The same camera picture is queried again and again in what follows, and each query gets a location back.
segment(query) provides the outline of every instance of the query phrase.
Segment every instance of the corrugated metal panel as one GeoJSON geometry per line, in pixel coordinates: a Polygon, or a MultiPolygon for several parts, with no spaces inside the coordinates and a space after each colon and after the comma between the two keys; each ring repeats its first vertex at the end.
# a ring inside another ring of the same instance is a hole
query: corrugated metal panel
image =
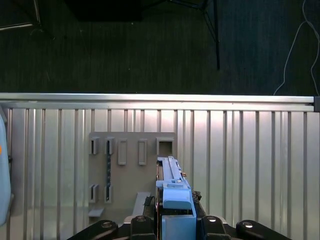
{"type": "Polygon", "coordinates": [[[309,106],[283,111],[259,103],[269,111],[247,111],[161,110],[158,102],[141,109],[25,104],[5,110],[15,200],[1,239],[66,239],[87,226],[91,131],[175,132],[178,159],[207,213],[231,225],[252,219],[294,240],[320,238],[320,115],[309,106]]]}

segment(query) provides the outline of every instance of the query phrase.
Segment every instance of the aluminum rail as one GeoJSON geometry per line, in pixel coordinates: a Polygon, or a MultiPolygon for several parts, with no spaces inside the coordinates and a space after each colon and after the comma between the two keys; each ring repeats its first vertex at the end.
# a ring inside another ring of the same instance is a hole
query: aluminum rail
{"type": "Polygon", "coordinates": [[[174,94],[0,93],[4,108],[314,111],[314,97],[174,94]]]}

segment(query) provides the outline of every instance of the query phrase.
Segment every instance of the light blue plastic part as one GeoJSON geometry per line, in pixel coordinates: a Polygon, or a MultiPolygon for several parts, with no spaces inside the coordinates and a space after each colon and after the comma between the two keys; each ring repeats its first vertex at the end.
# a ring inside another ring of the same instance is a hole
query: light blue plastic part
{"type": "Polygon", "coordinates": [[[163,189],[163,208],[192,211],[188,215],[163,215],[162,240],[195,240],[197,215],[191,187],[176,159],[158,157],[158,161],[162,162],[163,180],[156,181],[156,187],[163,189]]]}
{"type": "Polygon", "coordinates": [[[0,146],[0,226],[2,226],[6,223],[11,197],[6,127],[2,116],[0,116],[0,146]]]}

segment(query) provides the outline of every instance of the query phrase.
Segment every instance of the floor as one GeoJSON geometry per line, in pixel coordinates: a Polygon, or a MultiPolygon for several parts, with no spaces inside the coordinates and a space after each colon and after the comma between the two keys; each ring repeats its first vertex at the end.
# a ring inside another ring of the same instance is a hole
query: floor
{"type": "MultiPolygon", "coordinates": [[[[1,26],[28,20],[10,1],[0,3],[1,26]]],[[[34,12],[33,0],[20,2],[34,12]]],[[[320,1],[306,2],[320,32],[320,1]]],[[[0,31],[1,92],[272,95],[303,21],[301,0],[218,0],[218,71],[215,43],[196,10],[163,3],[142,21],[103,23],[77,21],[63,0],[39,6],[55,40],[33,28],[0,31]]],[[[310,75],[316,54],[305,24],[278,95],[316,94],[310,75]]],[[[320,90],[320,60],[313,72],[320,90]]]]}

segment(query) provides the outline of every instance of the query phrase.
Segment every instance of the beige pegboard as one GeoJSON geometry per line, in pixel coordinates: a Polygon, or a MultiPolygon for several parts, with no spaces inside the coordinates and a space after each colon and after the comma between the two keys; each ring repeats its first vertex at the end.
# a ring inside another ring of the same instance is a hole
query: beige pegboard
{"type": "Polygon", "coordinates": [[[155,194],[157,157],[177,157],[177,136],[171,132],[92,132],[89,138],[89,223],[112,220],[120,224],[132,215],[137,192],[155,194]]]}

